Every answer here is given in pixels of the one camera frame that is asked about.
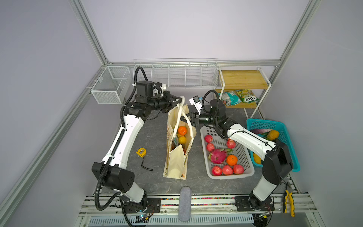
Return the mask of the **yellow lemon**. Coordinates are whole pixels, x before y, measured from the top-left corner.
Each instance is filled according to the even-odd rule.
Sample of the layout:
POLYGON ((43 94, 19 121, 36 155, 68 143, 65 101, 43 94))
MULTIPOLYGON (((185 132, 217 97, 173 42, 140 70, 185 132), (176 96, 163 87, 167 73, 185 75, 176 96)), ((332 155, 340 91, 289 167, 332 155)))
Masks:
POLYGON ((185 136, 180 136, 179 138, 178 138, 178 142, 179 142, 179 144, 186 144, 186 142, 187 142, 187 140, 186 140, 186 137, 185 136))

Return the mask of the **small orange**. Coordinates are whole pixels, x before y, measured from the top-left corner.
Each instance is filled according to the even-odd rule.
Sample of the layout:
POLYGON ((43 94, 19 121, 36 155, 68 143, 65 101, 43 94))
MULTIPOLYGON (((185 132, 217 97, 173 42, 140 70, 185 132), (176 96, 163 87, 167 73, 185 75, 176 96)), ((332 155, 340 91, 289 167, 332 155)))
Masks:
POLYGON ((180 135, 180 136, 185 136, 188 132, 188 129, 185 127, 185 126, 180 126, 178 127, 178 131, 177 133, 180 135))

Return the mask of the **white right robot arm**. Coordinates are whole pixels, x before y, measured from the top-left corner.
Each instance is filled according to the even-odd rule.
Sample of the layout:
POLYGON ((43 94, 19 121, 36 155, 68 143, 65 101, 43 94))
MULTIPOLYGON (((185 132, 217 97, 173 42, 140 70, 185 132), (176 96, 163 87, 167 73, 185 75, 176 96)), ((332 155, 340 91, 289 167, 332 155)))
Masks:
POLYGON ((289 147, 276 139, 268 141, 247 130, 233 119, 226 116, 212 117, 209 113, 199 115, 192 112, 185 116, 186 123, 193 126, 211 126, 223 139, 232 139, 245 146, 263 161, 262 177, 252 190, 245 206, 259 211, 272 203, 271 194, 294 169, 289 147))

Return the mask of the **cream floral tote bag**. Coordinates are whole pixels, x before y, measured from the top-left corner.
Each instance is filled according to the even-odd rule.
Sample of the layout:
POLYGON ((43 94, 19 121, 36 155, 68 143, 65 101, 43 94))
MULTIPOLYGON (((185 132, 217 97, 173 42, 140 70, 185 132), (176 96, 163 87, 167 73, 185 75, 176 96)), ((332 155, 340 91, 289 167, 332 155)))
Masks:
POLYGON ((194 138, 197 134, 196 128, 192 126, 186 116, 189 113, 188 105, 185 104, 185 98, 182 102, 174 107, 168 113, 167 118, 167 156, 164 166, 163 177, 185 180, 187 178, 188 156, 192 148, 194 138), (179 144, 177 147, 172 146, 173 135, 178 134, 178 127, 185 126, 188 129, 186 144, 179 144))

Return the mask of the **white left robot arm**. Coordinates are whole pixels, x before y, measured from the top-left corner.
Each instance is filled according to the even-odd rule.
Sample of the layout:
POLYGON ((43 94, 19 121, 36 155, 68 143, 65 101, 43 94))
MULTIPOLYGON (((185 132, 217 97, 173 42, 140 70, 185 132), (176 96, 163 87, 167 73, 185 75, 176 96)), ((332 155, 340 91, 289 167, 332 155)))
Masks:
POLYGON ((184 97, 172 95, 164 84, 148 80, 141 66, 134 72, 132 87, 130 97, 121 107, 120 127, 109 151, 92 166, 97 178, 94 200, 98 211, 105 210, 116 197, 146 209, 147 193, 135 182, 134 173, 127 170, 131 149, 152 111, 168 113, 182 107, 185 101, 184 97))

